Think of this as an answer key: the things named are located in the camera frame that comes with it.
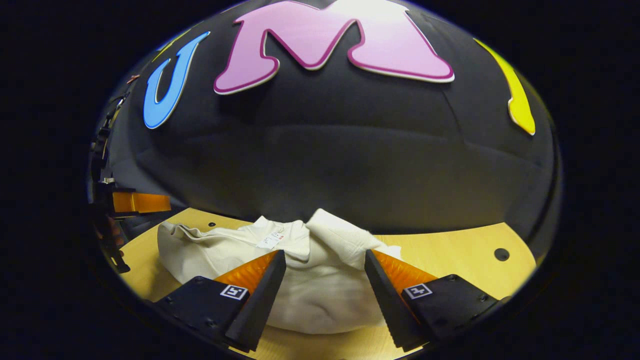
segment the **wooden table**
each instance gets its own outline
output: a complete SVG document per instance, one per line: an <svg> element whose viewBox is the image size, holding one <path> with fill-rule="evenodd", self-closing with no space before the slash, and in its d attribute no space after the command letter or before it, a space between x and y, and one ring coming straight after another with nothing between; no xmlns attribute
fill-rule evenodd
<svg viewBox="0 0 640 360"><path fill-rule="evenodd" d="M195 209L184 210L167 221L201 231L213 229L209 226L211 222L216 227L229 229L250 224ZM536 267L527 245L504 223L447 233L376 237L387 245L401 246L403 260L407 263L437 277L458 274L496 299L514 294ZM499 248L509 252L508 260L496 259L494 251ZM122 251L125 262L131 267L130 272L122 274L122 279L141 298L155 302L180 286L160 264L157 226L133 239L122 247ZM257 351L248 356L258 360L389 360L411 352L396 348L386 327L308 335L267 326Z"/></svg>

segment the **blue letter u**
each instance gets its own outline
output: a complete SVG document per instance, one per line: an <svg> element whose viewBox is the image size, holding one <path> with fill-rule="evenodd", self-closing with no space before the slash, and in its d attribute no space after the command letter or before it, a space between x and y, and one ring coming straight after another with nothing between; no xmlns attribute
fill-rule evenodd
<svg viewBox="0 0 640 360"><path fill-rule="evenodd" d="M155 129L162 125L163 122L169 118L173 109L175 109L175 106L178 104L178 100L180 99L180 95L182 94L184 83L187 80L187 74L189 73L189 66L191 65L193 53L195 52L196 47L198 47L198 43L207 37L209 33L210 31L207 31L193 39L178 51L178 62L175 64L171 84L169 85L169 90L167 90L164 99L160 101L157 100L158 83L160 82L160 75L162 75L162 71L171 59L169 58L165 60L149 77L143 109L145 125L149 129Z"/></svg>

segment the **orange plastic piece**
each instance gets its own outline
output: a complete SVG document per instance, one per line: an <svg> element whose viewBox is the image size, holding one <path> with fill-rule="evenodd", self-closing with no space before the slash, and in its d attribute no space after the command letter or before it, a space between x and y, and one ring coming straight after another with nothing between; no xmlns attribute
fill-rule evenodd
<svg viewBox="0 0 640 360"><path fill-rule="evenodd" d="M150 193L114 192L113 208L116 213L155 213L171 210L169 196Z"/></svg>
<svg viewBox="0 0 640 360"><path fill-rule="evenodd" d="M410 286L422 284L437 279L437 277L422 271L415 266L411 266L404 261L398 260L380 251L371 250L378 259L380 266L385 271L389 281L394 286L398 295Z"/></svg>
<svg viewBox="0 0 640 360"><path fill-rule="evenodd" d="M255 258L248 263L242 264L239 267L218 276L214 280L227 285L247 288L249 289L249 293L253 294L276 252L277 251L272 251L269 254Z"/></svg>

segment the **black fabric dome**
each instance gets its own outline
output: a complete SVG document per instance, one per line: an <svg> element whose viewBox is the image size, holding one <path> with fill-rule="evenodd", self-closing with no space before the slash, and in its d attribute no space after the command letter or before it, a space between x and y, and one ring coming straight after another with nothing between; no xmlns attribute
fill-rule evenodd
<svg viewBox="0 0 640 360"><path fill-rule="evenodd" d="M266 54L280 60L277 75L217 94L214 80L239 29L234 21L275 2L248 1L206 19L140 72L109 138L107 171L119 186L249 221L307 220L323 208L374 233L507 222L529 237L552 186L555 155L549 115L520 74L534 136L510 119L509 85L490 53L460 28L398 2L451 65L453 82L359 69L346 56L360 42L353 24L318 71L268 37ZM333 1L303 2L326 8ZM147 128L143 103L155 64L175 59L206 31L175 110L162 126ZM158 97L175 63L165 68Z"/></svg>

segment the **white garment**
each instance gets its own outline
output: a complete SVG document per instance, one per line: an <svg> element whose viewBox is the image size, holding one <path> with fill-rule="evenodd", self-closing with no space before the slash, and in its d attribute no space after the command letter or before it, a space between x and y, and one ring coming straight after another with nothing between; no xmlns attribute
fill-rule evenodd
<svg viewBox="0 0 640 360"><path fill-rule="evenodd" d="M273 249L256 245L273 232L284 238ZM201 233L163 222L158 229L160 262L182 284L209 279L274 250L284 250L287 270L268 325L307 334L334 334L384 319L364 272L364 253L376 249L397 259L400 247L386 246L371 233L318 209L304 224L260 217L238 230Z"/></svg>

